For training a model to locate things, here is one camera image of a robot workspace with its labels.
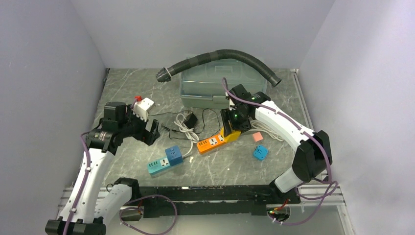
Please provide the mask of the yellow cube socket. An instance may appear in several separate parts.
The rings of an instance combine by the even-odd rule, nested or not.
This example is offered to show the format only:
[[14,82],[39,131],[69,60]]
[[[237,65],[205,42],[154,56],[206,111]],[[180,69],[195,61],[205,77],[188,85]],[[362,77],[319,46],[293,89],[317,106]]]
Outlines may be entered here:
[[220,132],[220,140],[224,141],[225,143],[229,143],[237,140],[240,135],[241,131],[232,130],[231,133],[225,137],[225,129],[222,128]]

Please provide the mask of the black power adapter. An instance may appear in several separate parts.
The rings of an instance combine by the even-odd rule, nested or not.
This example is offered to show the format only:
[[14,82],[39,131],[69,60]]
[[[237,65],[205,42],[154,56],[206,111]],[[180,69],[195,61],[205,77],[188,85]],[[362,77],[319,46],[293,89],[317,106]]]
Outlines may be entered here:
[[190,113],[188,116],[186,116],[184,120],[184,125],[188,129],[192,129],[196,126],[197,121],[198,121],[197,117],[193,113]]

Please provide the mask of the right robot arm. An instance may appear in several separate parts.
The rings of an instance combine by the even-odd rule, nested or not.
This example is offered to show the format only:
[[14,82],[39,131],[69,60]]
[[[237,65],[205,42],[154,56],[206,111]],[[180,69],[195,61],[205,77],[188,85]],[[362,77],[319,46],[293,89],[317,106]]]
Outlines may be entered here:
[[251,121],[256,120],[282,137],[295,152],[292,165],[270,183],[272,201],[282,203],[290,190],[315,180],[323,171],[327,172],[323,183],[332,183],[332,157],[326,132],[315,132],[300,124],[262,92],[250,94],[241,84],[229,90],[225,80],[222,86],[230,102],[229,108],[221,111],[224,139],[230,139],[232,133],[251,130]]

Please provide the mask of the teal power strip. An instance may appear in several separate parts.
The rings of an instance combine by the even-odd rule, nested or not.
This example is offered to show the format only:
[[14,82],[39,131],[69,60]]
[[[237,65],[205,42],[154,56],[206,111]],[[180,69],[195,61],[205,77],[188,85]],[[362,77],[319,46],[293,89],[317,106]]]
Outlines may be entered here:
[[170,162],[170,160],[167,157],[165,157],[148,163],[147,170],[151,176],[154,176],[182,163],[183,159],[173,160],[173,162]]

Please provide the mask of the blue cube socket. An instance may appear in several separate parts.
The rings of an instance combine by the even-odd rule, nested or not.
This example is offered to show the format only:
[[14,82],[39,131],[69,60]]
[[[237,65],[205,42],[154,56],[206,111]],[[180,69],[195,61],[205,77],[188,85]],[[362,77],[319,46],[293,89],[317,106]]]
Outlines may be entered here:
[[165,149],[165,154],[171,166],[183,163],[183,156],[177,145]]

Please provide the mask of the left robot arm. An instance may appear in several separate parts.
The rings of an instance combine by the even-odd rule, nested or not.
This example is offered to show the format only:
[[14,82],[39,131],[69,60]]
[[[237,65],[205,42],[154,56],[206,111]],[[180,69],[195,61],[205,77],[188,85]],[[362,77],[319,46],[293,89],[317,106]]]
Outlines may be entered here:
[[140,201],[136,179],[119,178],[114,188],[101,200],[98,195],[117,149],[125,138],[132,137],[152,145],[160,136],[159,122],[153,120],[146,129],[149,110],[154,102],[136,97],[132,104],[108,102],[98,126],[81,135],[84,157],[79,174],[64,208],[45,227],[48,235],[104,235],[120,208]]

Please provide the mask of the orange power strip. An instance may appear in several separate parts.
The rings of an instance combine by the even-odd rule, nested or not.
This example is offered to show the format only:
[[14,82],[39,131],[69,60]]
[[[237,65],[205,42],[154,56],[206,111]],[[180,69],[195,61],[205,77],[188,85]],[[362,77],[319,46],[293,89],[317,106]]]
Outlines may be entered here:
[[222,135],[218,134],[218,135],[215,135],[211,138],[199,141],[196,144],[196,147],[197,147],[200,154],[204,154],[204,153],[207,153],[207,152],[209,152],[209,151],[211,151],[215,148],[218,148],[218,147],[224,145],[225,143],[226,143],[225,139],[222,137]]

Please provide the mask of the pink small block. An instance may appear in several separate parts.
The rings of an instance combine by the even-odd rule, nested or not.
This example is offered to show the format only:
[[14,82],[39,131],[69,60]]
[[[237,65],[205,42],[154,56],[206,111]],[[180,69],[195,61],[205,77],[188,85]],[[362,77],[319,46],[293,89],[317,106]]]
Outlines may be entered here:
[[252,137],[253,137],[253,140],[255,142],[259,142],[259,141],[262,141],[264,139],[260,132],[253,133]]

